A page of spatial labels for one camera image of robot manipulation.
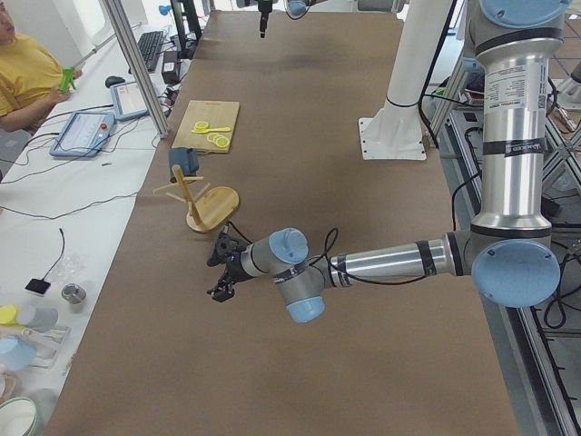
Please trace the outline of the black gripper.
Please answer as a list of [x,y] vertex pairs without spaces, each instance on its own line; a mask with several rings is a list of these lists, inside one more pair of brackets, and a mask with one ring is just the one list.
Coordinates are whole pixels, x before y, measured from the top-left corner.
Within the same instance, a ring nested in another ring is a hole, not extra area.
[[237,282],[246,282],[250,275],[245,272],[241,264],[243,249],[230,251],[221,255],[221,260],[225,264],[225,270],[220,279],[220,285],[211,288],[207,294],[212,296],[216,302],[226,302],[235,295],[233,288]]

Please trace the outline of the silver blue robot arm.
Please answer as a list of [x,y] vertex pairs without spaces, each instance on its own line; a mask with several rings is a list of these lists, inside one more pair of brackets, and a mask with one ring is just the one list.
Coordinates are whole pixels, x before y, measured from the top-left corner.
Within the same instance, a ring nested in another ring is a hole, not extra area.
[[481,207],[466,231],[436,240],[335,257],[309,256],[304,234],[286,228],[255,243],[221,232],[208,259],[222,265],[218,302],[238,282],[268,275],[296,322],[324,311],[322,291],[355,282],[402,285],[439,273],[468,275],[490,301],[521,308],[547,299],[561,270],[541,213],[547,149],[547,70],[563,42],[567,1],[476,1],[466,44],[485,71]]

